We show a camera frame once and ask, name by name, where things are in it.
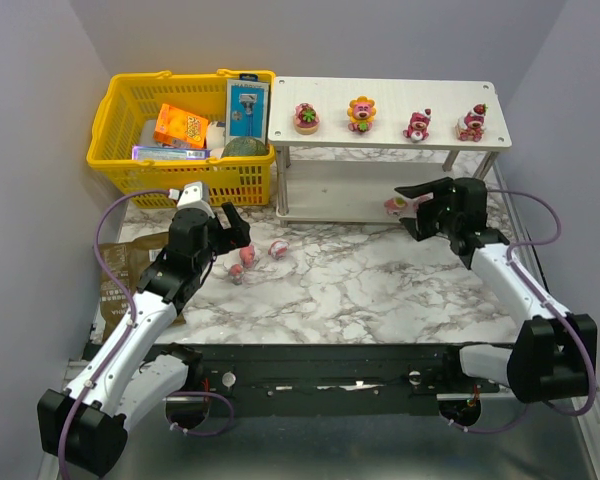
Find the pink bear sunflower toy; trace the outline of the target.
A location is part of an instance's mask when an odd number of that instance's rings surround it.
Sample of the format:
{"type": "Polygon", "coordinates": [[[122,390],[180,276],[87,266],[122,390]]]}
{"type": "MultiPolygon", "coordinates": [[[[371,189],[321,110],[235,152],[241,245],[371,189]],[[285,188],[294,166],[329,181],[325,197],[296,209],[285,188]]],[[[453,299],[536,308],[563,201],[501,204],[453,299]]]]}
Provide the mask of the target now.
{"type": "Polygon", "coordinates": [[[348,129],[364,134],[373,126],[376,115],[375,101],[366,96],[359,96],[350,101],[347,115],[349,117],[348,129]]]}

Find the pink bear flower-wreath toy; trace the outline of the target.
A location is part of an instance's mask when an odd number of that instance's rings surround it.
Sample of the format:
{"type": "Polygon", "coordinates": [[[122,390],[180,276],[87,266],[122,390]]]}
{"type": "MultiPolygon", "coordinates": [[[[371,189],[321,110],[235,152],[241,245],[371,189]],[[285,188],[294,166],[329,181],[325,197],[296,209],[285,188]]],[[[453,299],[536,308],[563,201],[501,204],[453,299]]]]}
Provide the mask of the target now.
{"type": "Polygon", "coordinates": [[[234,285],[240,285],[243,282],[245,269],[241,264],[234,264],[229,268],[228,275],[234,285]]]}

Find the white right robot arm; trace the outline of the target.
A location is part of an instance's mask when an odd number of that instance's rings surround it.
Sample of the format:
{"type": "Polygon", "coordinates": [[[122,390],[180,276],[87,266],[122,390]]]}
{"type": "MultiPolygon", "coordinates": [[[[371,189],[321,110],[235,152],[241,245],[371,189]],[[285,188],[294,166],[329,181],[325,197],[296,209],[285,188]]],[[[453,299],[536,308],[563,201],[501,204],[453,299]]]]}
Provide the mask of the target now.
{"type": "Polygon", "coordinates": [[[415,203],[414,214],[400,222],[416,241],[444,236],[452,252],[495,294],[517,322],[510,348],[491,344],[463,346],[464,375],[494,381],[525,403],[553,406],[583,397],[584,414],[597,393],[597,325],[554,299],[524,268],[516,245],[487,224],[489,189],[476,178],[449,177],[396,188],[415,203]]]}

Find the pink bear cake toy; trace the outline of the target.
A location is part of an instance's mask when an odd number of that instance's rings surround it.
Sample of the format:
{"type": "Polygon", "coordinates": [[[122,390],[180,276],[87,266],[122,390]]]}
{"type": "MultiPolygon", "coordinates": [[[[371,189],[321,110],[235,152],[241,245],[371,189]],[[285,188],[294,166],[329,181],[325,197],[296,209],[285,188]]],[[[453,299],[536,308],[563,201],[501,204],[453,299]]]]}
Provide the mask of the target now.
{"type": "Polygon", "coordinates": [[[300,103],[295,107],[293,125],[297,133],[302,135],[316,133],[319,124],[319,116],[312,104],[300,103]]]}

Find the pink bear white-hat toy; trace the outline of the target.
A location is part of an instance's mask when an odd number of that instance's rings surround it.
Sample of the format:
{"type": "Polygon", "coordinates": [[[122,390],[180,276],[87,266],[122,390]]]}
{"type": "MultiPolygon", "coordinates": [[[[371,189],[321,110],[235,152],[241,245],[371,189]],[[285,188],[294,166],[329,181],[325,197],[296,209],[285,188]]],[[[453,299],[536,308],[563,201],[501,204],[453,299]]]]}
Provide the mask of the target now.
{"type": "Polygon", "coordinates": [[[429,137],[428,128],[431,122],[432,111],[430,108],[414,111],[408,122],[403,136],[413,143],[419,143],[429,137]]]}

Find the pink bear strawberry toy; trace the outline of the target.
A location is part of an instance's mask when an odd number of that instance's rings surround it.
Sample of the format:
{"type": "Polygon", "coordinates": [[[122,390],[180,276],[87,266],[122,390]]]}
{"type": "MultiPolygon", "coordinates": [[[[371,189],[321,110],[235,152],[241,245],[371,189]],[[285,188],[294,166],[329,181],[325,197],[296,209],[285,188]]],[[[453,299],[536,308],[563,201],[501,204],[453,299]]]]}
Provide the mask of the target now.
{"type": "Polygon", "coordinates": [[[456,136],[460,141],[479,142],[485,133],[485,117],[487,113],[485,103],[476,104],[456,123],[456,136]]]}

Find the pink bear shell toy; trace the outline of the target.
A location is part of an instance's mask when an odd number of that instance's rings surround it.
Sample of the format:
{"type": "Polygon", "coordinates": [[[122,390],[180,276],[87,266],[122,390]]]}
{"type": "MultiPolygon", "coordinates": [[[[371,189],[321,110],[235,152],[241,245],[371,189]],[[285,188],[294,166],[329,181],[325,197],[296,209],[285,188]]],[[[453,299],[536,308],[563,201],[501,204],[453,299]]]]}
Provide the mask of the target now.
{"type": "Polygon", "coordinates": [[[285,257],[289,249],[289,243],[284,240],[276,240],[269,247],[268,254],[274,260],[280,260],[285,257]]]}

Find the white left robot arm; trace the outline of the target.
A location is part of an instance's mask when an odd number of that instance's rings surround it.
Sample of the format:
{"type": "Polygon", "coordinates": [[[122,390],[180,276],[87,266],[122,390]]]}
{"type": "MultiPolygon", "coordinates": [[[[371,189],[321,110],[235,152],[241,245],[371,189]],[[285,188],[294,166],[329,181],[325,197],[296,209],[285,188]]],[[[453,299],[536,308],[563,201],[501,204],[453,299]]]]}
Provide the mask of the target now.
{"type": "Polygon", "coordinates": [[[78,466],[103,477],[124,451],[140,420],[169,396],[191,397],[202,413],[224,396],[204,380],[202,355],[172,345],[146,369],[145,356],[203,286],[218,256],[250,243],[250,226],[223,204],[227,227],[203,200],[179,202],[168,242],[142,273],[129,308],[108,340],[65,390],[46,391],[37,405],[42,447],[57,457],[62,478],[78,466]]]}

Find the pink bear yellow-hat toy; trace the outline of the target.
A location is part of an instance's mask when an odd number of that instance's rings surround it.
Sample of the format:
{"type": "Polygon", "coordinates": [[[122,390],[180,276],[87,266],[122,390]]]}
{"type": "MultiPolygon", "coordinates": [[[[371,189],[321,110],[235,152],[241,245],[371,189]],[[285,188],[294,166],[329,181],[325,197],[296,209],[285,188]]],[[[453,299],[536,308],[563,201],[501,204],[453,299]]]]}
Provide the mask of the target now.
{"type": "Polygon", "coordinates": [[[385,212],[392,216],[404,215],[408,207],[409,203],[402,197],[392,197],[384,202],[385,212]]]}

